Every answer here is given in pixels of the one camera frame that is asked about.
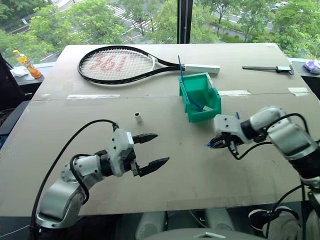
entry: green foliage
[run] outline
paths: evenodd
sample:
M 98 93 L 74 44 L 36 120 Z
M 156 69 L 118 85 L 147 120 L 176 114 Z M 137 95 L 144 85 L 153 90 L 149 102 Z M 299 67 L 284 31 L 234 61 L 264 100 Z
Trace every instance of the green foliage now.
M 121 36 L 125 28 L 119 18 L 113 16 L 105 0 L 86 0 L 71 6 L 66 12 L 66 22 L 77 27 L 76 41 L 82 44 L 123 43 Z
M 153 14 L 159 6 L 158 0 L 119 0 L 118 5 L 125 9 L 125 18 L 130 19 L 135 29 L 142 36 L 148 31 L 151 25 L 151 31 L 154 31 Z
M 57 6 L 48 5 L 36 8 L 29 24 L 31 33 L 40 41 L 51 44 L 56 52 L 61 52 L 66 45 L 80 44 L 78 34 L 74 34 L 73 25 L 64 19 L 64 14 L 57 12 Z
M 212 14 L 213 12 L 218 14 L 216 22 L 217 35 L 219 34 L 220 27 L 222 27 L 223 16 L 227 11 L 231 12 L 232 8 L 236 8 L 237 5 L 236 0 L 199 0 L 199 2 L 209 10 L 210 14 Z
M 1 25 L 11 24 L 32 14 L 34 8 L 44 7 L 47 4 L 43 0 L 2 0 L 0 1 L 0 23 Z
M 11 35 L 0 30 L 0 52 L 13 66 L 18 64 L 13 54 L 13 50 L 16 49 L 25 54 L 34 63 L 39 62 L 45 55 L 54 50 L 51 44 L 39 40 L 31 31 L 24 34 Z
M 227 34 L 220 34 L 220 40 L 225 43 L 235 44 L 235 43 L 243 43 L 244 41 L 236 36 L 229 36 Z
M 191 44 L 213 44 L 218 40 L 214 30 L 208 26 L 210 13 L 205 7 L 193 5 L 191 19 Z
M 210 23 L 212 23 L 213 25 L 218 25 L 219 23 L 219 18 L 216 17 L 216 16 L 211 16 L 211 21 Z M 242 29 L 241 29 L 241 26 L 238 25 L 238 24 L 235 24 L 235 23 L 232 23 L 230 22 L 228 19 L 224 20 L 222 19 L 221 20 L 221 23 L 220 23 L 220 27 L 222 29 L 232 29 L 232 30 L 236 30 L 238 32 L 242 32 Z
M 313 0 L 292 0 L 275 14 L 272 37 L 290 57 L 320 57 L 319 3 Z
M 166 0 L 153 18 L 157 24 L 157 30 L 147 34 L 154 44 L 177 43 L 177 14 L 177 2 Z
M 206 26 L 209 18 L 210 11 L 208 9 L 193 5 L 190 43 L 214 43 L 218 39 L 211 27 Z M 166 0 L 153 19 L 157 24 L 157 30 L 148 34 L 153 43 L 177 43 L 177 1 Z
M 266 25 L 271 17 L 266 0 L 242 0 L 243 14 L 238 21 L 244 33 L 244 42 L 252 42 L 256 36 L 266 33 Z

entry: racket strings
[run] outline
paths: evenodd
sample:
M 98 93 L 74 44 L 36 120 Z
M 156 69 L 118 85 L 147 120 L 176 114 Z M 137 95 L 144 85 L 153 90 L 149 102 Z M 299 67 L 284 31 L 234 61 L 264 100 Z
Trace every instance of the racket strings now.
M 153 70 L 154 61 L 140 52 L 127 49 L 101 50 L 89 55 L 80 68 L 84 75 L 98 80 L 122 80 Z

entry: robotic arm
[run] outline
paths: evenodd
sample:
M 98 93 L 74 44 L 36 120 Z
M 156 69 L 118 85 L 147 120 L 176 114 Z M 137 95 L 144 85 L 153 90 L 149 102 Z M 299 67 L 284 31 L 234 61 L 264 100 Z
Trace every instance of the robotic arm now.
M 272 144 L 299 173 L 301 181 L 311 192 L 308 197 L 319 213 L 320 209 L 320 148 L 299 125 L 292 123 L 282 108 L 266 106 L 248 120 L 229 115 L 217 115 L 214 128 L 217 136 L 210 148 L 229 148 L 237 156 L 237 146 L 260 143 L 269 137 Z
M 80 208 L 88 200 L 89 189 L 94 184 L 111 175 L 121 177 L 129 170 L 132 170 L 133 176 L 142 177 L 159 169 L 169 157 L 140 168 L 134 151 L 134 144 L 148 142 L 157 136 L 147 133 L 132 137 L 130 132 L 117 128 L 107 151 L 74 156 L 64 166 L 59 179 L 44 194 L 36 223 L 47 229 L 68 228 L 77 221 Z

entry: beige board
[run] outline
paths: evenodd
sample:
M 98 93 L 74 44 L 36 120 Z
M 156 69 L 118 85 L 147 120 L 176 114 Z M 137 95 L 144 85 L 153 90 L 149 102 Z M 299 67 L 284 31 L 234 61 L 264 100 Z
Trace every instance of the beige board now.
M 219 91 L 248 90 L 252 94 L 289 93 L 288 88 L 308 86 L 299 74 L 244 70 L 242 66 L 288 66 L 289 61 L 275 43 L 239 44 L 144 44 L 132 45 L 172 63 L 220 65 L 211 74 Z M 126 85 L 98 85 L 84 80 L 78 63 L 88 52 L 102 45 L 69 45 L 61 53 L 33 100 L 67 99 L 69 95 L 121 95 L 133 97 L 177 96 L 179 71 L 160 73 Z
M 307 119 L 311 135 L 320 137 L 320 105 L 313 93 L 222 96 L 226 115 L 247 119 L 266 105 L 283 107 Z M 134 113 L 140 112 L 138 124 Z M 156 139 L 136 144 L 137 162 L 170 160 L 156 172 L 133 177 L 127 172 L 97 183 L 81 215 L 234 207 L 277 201 L 300 184 L 297 172 L 271 145 L 261 146 L 243 160 L 227 149 L 210 149 L 213 120 L 189 123 L 181 97 L 119 97 L 32 101 L 0 151 L 0 216 L 30 216 L 36 193 L 50 165 L 67 140 L 85 123 L 111 119 L 133 135 L 156 133 Z M 58 178 L 71 156 L 93 154 L 108 146 L 109 124 L 98 123 L 81 133 L 67 149 L 45 190 Z M 248 145 L 240 146 L 243 153 Z M 299 201 L 297 191 L 286 201 Z

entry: white tape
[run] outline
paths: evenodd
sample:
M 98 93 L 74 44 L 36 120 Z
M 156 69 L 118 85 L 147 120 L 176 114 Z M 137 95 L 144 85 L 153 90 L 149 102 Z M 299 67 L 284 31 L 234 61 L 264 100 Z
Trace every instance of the white tape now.
M 288 90 L 296 97 L 305 96 L 310 93 L 306 87 L 288 87 Z
M 218 91 L 221 96 L 243 96 L 250 95 L 251 93 L 248 90 L 230 90 L 230 91 Z
M 120 94 L 70 94 L 66 99 L 116 99 Z

